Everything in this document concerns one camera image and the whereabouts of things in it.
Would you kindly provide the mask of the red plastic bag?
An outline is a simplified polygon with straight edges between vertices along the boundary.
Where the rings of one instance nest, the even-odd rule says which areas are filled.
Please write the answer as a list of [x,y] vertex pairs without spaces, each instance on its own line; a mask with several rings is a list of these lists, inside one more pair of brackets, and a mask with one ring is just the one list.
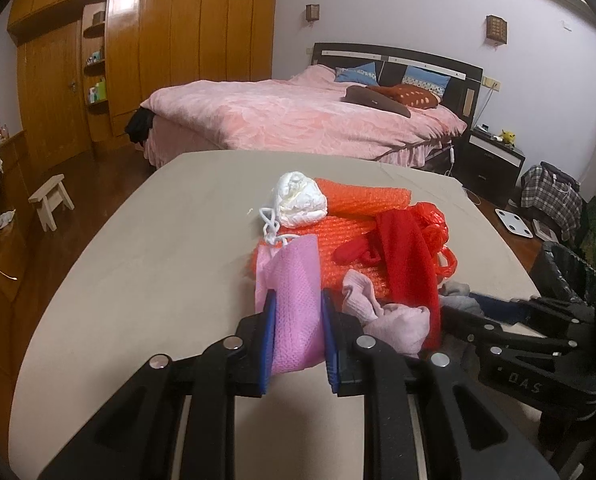
[[432,258],[437,283],[440,284],[452,278],[458,267],[458,258],[448,247],[449,228],[446,217],[435,204],[428,202],[411,205],[408,211],[420,229],[420,234]]

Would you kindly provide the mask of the left wooden wall lamp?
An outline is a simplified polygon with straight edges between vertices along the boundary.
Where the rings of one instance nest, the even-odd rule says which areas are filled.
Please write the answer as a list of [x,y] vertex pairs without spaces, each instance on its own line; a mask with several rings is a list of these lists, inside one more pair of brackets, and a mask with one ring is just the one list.
[[312,24],[320,19],[320,6],[318,4],[307,4],[304,8],[304,19]]

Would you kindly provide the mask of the right wooden wall lamp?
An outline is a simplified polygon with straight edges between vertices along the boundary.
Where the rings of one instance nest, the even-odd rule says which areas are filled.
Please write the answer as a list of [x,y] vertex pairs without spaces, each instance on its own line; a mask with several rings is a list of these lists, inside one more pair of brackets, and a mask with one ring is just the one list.
[[496,15],[486,16],[486,39],[495,44],[507,44],[508,25],[504,18]]

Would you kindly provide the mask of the right blue pillow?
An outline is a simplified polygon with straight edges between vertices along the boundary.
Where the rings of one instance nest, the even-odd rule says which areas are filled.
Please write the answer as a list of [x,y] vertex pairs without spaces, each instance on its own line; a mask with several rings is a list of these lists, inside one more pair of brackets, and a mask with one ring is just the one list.
[[443,74],[425,70],[415,66],[408,66],[402,78],[402,84],[417,86],[434,94],[438,99],[442,99],[446,92],[451,77]]

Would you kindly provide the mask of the pink mesh pouch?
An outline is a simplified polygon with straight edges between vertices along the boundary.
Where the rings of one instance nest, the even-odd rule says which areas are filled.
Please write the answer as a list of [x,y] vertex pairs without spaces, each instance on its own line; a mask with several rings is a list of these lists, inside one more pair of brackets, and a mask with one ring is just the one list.
[[256,251],[255,308],[276,292],[271,373],[300,372],[324,360],[321,261],[318,238],[301,235],[284,246],[260,244]]

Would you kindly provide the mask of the wooden wall lamp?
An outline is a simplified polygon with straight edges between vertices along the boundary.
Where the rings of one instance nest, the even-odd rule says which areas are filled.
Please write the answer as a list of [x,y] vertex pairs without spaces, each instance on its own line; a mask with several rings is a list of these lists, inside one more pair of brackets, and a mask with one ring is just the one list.
[[320,6],[318,4],[307,4],[304,8],[304,19],[312,24],[320,19]]
[[495,44],[507,44],[508,25],[504,18],[496,15],[486,16],[486,39]]

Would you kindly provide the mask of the yellow plush toy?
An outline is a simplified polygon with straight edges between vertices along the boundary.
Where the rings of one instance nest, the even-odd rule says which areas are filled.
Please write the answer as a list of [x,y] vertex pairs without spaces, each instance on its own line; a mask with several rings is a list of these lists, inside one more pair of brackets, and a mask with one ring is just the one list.
[[504,144],[509,146],[515,145],[516,136],[513,131],[502,130],[501,131],[501,140]]

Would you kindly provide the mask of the grey sock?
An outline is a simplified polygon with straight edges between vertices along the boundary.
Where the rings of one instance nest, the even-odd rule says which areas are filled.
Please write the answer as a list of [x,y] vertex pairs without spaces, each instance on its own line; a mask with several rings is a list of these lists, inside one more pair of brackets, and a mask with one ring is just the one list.
[[[442,310],[454,309],[461,312],[484,317],[484,311],[481,309],[477,300],[470,296],[470,288],[467,284],[447,280],[439,289],[439,301]],[[458,361],[463,370],[469,370],[476,362],[475,350],[466,342],[459,340],[455,336],[445,334],[441,349],[446,352],[450,358]]]

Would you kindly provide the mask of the left blue pillow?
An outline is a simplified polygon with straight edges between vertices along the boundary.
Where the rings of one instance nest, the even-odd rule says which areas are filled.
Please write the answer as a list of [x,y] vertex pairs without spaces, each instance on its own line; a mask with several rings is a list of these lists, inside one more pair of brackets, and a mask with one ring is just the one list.
[[335,76],[336,82],[350,82],[361,86],[377,86],[376,66],[369,62],[356,67],[338,67]]

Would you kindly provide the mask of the plaid cloth covered chair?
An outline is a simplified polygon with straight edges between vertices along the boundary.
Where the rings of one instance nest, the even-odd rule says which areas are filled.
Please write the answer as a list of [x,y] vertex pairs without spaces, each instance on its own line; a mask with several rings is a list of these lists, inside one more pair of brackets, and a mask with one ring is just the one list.
[[549,162],[530,167],[520,178],[519,207],[549,218],[560,229],[563,242],[575,238],[585,204],[579,183]]

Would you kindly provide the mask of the white bathroom scale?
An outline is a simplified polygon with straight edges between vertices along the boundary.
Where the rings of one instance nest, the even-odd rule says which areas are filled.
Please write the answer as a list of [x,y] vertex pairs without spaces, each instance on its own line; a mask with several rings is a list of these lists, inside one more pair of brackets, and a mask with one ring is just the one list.
[[533,238],[533,232],[530,230],[530,227],[526,225],[525,221],[522,220],[518,214],[500,208],[496,208],[494,212],[507,232],[516,236],[528,238],[528,240]]

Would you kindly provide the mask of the red cloth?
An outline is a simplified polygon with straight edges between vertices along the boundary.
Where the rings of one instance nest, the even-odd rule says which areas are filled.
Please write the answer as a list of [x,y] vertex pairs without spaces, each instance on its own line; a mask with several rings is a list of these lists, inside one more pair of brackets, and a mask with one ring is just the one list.
[[426,307],[430,312],[430,332],[423,348],[432,350],[440,346],[437,278],[425,241],[408,208],[378,214],[376,228],[340,245],[333,259],[338,264],[359,261],[366,266],[383,266],[392,302]]

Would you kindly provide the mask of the black bed headboard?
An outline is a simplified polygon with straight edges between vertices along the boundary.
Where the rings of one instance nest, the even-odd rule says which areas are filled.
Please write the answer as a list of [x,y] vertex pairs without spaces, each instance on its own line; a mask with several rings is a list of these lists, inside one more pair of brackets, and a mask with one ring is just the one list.
[[468,128],[473,125],[484,74],[480,67],[431,53],[374,44],[316,42],[311,55],[312,64],[330,68],[356,67],[371,62],[375,64],[378,83],[384,87],[400,84],[410,66],[448,76],[441,104],[452,110]]

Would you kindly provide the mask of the pink quilted bed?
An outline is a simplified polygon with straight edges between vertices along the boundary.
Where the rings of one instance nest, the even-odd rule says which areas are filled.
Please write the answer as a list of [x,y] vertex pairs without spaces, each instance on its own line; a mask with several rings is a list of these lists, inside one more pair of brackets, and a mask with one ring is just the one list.
[[428,155],[463,134],[458,115],[434,94],[426,103],[390,110],[348,101],[357,84],[315,64],[289,80],[198,80],[161,88],[124,128],[149,162],[211,150],[334,155],[424,166]]

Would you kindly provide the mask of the wooden wardrobe wall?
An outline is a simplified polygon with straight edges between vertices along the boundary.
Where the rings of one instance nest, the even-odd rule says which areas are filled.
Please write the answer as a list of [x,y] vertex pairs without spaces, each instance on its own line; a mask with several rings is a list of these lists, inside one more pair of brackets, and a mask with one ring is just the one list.
[[154,91],[272,73],[275,0],[13,0],[22,128],[33,167],[109,150]]

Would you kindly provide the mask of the brown dotted cushion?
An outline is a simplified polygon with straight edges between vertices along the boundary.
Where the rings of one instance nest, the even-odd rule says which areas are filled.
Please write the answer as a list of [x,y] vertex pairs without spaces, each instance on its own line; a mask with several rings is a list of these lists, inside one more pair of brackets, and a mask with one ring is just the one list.
[[428,110],[440,104],[440,97],[415,84],[396,84],[392,87],[368,86],[368,89],[407,107]]

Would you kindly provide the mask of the small white wooden stool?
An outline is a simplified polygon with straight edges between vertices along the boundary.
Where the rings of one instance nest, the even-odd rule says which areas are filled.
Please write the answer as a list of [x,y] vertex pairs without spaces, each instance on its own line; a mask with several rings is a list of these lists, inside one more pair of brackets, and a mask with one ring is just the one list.
[[64,179],[63,174],[51,176],[28,198],[28,202],[34,207],[38,215],[44,232],[55,232],[57,230],[53,211],[58,206],[63,205],[69,210],[74,210],[74,202],[67,192]]

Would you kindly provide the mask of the dark brown flat cushion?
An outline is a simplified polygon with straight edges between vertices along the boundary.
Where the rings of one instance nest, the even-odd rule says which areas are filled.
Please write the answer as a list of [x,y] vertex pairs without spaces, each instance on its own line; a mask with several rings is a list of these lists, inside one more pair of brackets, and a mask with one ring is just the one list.
[[344,102],[382,110],[383,112],[397,114],[406,118],[411,117],[410,110],[403,104],[383,96],[381,93],[366,87],[350,86],[341,98]]

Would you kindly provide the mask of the blue pillow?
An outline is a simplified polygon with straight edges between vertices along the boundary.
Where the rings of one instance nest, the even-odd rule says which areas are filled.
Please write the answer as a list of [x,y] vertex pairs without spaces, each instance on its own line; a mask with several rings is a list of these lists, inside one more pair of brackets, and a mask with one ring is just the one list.
[[338,67],[335,76],[336,82],[350,82],[361,86],[377,86],[376,66],[369,62],[356,67]]
[[402,84],[417,86],[434,94],[438,99],[442,99],[446,92],[451,77],[443,74],[425,70],[415,66],[408,66],[402,78]]

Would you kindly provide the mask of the orange foam net sheet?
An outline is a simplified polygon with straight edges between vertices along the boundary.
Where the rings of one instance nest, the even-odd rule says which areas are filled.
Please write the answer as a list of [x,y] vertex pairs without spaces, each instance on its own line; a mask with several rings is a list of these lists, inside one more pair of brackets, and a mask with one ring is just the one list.
[[327,211],[333,216],[374,217],[391,209],[406,209],[412,198],[406,188],[342,184],[322,178],[316,178],[315,183],[326,197]]
[[319,254],[321,260],[322,286],[333,292],[342,292],[342,280],[350,270],[357,270],[371,279],[376,296],[380,300],[390,298],[390,289],[387,283],[386,271],[383,266],[364,266],[356,261],[349,264],[338,264],[333,259],[334,251],[342,244],[350,242],[376,228],[375,219],[372,217],[338,217],[327,216],[320,222],[289,229],[281,226],[278,235],[315,234],[318,237]]

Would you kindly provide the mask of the pale pink sock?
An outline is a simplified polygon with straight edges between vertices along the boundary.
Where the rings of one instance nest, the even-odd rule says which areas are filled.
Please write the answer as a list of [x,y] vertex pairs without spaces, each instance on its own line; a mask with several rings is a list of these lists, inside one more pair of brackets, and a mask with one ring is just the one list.
[[373,282],[356,270],[349,270],[342,279],[342,294],[342,312],[354,316],[365,335],[386,342],[402,356],[418,357],[430,332],[426,307],[381,304]]

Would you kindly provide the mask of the wooden side desk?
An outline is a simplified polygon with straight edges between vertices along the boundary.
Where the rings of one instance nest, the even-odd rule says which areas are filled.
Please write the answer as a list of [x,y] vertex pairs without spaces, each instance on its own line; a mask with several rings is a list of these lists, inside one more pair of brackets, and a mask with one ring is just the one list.
[[12,330],[14,301],[28,262],[26,231],[31,210],[27,203],[25,133],[0,144],[0,450],[8,443],[8,425],[15,389]]

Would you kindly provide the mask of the white paper ball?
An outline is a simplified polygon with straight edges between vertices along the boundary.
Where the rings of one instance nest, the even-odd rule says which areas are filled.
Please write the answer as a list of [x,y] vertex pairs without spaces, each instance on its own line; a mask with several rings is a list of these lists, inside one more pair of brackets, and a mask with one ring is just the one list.
[[270,246],[287,245],[299,228],[313,226],[328,213],[327,198],[315,180],[300,171],[278,178],[268,206],[259,209],[262,239]]

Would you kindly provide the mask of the black white nightstand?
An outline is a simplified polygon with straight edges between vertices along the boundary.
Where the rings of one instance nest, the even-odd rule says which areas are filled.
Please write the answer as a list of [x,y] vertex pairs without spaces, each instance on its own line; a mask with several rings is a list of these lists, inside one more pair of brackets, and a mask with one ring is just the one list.
[[477,130],[468,130],[456,144],[452,176],[470,192],[505,208],[514,193],[525,159],[518,148]]

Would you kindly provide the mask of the black bag lined trash bin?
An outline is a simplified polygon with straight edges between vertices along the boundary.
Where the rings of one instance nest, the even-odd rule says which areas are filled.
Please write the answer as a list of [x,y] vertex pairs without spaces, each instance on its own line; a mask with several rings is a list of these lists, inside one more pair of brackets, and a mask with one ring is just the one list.
[[562,244],[544,242],[529,276],[543,297],[596,306],[596,270]]

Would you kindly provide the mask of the wall power socket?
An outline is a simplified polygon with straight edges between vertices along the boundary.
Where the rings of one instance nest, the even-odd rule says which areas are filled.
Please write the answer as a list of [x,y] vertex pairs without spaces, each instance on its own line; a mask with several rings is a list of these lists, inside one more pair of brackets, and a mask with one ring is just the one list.
[[481,84],[493,91],[499,91],[501,89],[501,83],[489,76],[483,76],[481,79]]

